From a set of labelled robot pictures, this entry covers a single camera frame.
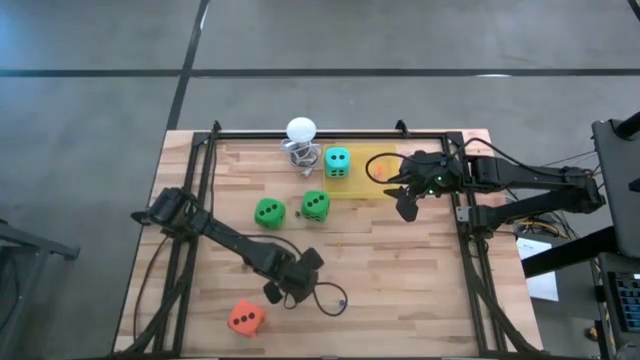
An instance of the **white light bulb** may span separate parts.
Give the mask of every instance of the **white light bulb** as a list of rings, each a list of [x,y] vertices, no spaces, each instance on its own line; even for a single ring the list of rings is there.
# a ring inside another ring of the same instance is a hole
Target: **white light bulb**
[[[287,136],[297,143],[311,141],[311,139],[316,136],[316,124],[314,124],[311,119],[297,117],[289,121],[289,125],[287,125]]]

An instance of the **green dice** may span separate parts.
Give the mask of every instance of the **green dice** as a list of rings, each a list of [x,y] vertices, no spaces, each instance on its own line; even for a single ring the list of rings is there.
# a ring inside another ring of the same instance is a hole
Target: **green dice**
[[[329,204],[331,204],[331,200],[326,192],[307,191],[302,199],[300,214],[305,219],[324,222],[329,215]]]
[[[265,229],[278,230],[284,223],[286,208],[282,201],[264,198],[258,202],[253,219]]]

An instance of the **concrete floor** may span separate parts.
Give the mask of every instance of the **concrete floor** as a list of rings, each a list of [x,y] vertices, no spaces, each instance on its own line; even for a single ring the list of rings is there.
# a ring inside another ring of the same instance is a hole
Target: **concrete floor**
[[[0,69],[180,69],[200,0],[4,1]],[[212,0],[194,68],[575,68],[640,64],[625,0]],[[0,78],[0,218],[82,246],[52,259],[22,358],[112,346],[177,77]],[[489,128],[540,164],[638,111],[640,77],[191,79],[177,127]],[[597,162],[585,162],[595,166]],[[571,217],[581,234],[611,222]],[[594,355],[583,320],[538,312],[545,348]]]

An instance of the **wooden tabletop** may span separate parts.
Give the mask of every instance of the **wooden tabletop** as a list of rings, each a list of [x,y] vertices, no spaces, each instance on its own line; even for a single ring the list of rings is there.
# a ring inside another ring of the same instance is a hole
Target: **wooden tabletop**
[[[192,131],[169,131],[164,142],[151,202],[164,187],[181,186],[187,167]],[[489,140],[487,130],[463,130],[466,139]],[[382,143],[354,140],[349,143]],[[441,151],[435,140],[388,140],[397,151]],[[469,154],[492,155],[480,143]],[[458,237],[448,197],[419,202],[418,219],[405,223],[393,199],[331,202],[326,223],[296,218],[303,194],[321,190],[323,171],[309,178],[289,164],[277,140],[219,141],[215,174],[214,216],[242,233],[263,232],[253,222],[263,197],[287,205],[285,225],[274,232],[302,251],[314,247],[325,261],[321,281],[332,281],[349,295],[346,312],[332,318],[309,298],[294,310],[271,305],[262,292],[265,279],[243,270],[242,260],[201,237],[185,329],[183,356],[472,356],[477,355],[467,286]],[[194,177],[197,191],[201,165]],[[480,204],[499,205],[504,195],[478,195]],[[132,342],[133,308],[149,260],[164,237],[158,227],[142,233],[115,350]],[[496,234],[489,258],[498,301],[514,325],[534,346],[540,335],[526,281],[512,236]],[[141,301],[138,331],[158,309],[167,272],[170,245],[156,262]],[[318,288],[320,301],[337,310],[340,293]],[[266,322],[254,339],[235,334],[227,325],[232,307],[241,299],[262,306]],[[488,312],[483,309],[485,328]],[[167,344],[173,326],[168,327]]]

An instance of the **orange die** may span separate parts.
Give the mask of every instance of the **orange die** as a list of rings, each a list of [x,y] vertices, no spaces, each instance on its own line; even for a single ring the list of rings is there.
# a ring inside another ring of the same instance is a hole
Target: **orange die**
[[[229,315],[227,325],[240,335],[252,338],[258,334],[258,328],[264,322],[264,311],[246,300],[240,300]]]

